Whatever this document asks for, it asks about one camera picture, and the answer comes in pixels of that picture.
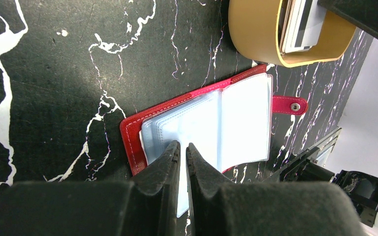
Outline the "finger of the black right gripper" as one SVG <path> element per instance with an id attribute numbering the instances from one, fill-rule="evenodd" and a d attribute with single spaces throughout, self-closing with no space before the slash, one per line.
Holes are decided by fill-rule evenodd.
<path id="1" fill-rule="evenodd" d="M 319 0 L 318 4 L 378 40 L 378 0 Z"/>

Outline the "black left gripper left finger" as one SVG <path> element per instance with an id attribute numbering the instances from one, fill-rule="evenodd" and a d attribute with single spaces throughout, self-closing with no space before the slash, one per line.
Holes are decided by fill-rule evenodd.
<path id="1" fill-rule="evenodd" d="M 0 198 L 0 236 L 172 236 L 179 142 L 128 181 L 20 182 Z"/>

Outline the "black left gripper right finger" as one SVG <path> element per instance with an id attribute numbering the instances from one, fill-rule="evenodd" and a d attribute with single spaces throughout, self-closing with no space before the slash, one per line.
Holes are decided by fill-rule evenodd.
<path id="1" fill-rule="evenodd" d="M 363 236 L 345 192 L 326 182 L 236 184 L 186 149 L 194 236 Z"/>

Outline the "stack of silver cards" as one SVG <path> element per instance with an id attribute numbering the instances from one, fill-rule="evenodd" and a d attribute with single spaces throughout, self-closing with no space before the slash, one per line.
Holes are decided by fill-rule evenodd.
<path id="1" fill-rule="evenodd" d="M 316 0 L 284 0 L 279 19 L 279 50 L 282 55 L 305 52 L 318 43 L 326 9 Z"/>

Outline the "red card holder wallet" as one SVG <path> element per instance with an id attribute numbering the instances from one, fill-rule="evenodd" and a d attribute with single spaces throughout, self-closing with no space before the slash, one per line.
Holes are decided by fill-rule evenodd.
<path id="1" fill-rule="evenodd" d="M 154 163 L 172 141 L 180 143 L 180 217 L 189 209 L 185 155 L 190 143 L 221 173 L 266 161 L 272 115 L 300 116 L 307 109 L 304 98 L 274 95 L 272 75 L 258 65 L 125 118 L 120 133 L 134 175 Z"/>

